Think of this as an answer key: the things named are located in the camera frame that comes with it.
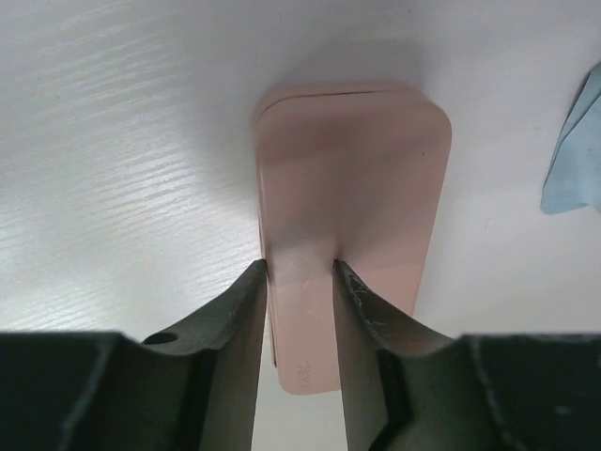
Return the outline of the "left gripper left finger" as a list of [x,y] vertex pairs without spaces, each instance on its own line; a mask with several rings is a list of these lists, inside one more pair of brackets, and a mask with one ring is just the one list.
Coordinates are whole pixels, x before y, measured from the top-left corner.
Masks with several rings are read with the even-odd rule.
[[267,265],[257,260],[140,342],[118,332],[2,334],[2,448],[250,449],[266,303]]

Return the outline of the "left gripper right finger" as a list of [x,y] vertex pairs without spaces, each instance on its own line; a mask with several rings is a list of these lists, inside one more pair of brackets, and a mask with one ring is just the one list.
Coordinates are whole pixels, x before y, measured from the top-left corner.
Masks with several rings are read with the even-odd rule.
[[451,338],[332,266],[351,450],[596,450],[598,334]]

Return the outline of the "pink glasses case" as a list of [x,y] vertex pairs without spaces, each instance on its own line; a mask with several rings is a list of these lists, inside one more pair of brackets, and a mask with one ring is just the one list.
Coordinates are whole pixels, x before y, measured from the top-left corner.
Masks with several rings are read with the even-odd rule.
[[259,233],[271,349],[282,388],[339,388],[333,263],[380,297],[416,304],[452,144],[416,87],[342,83],[275,91],[257,106]]

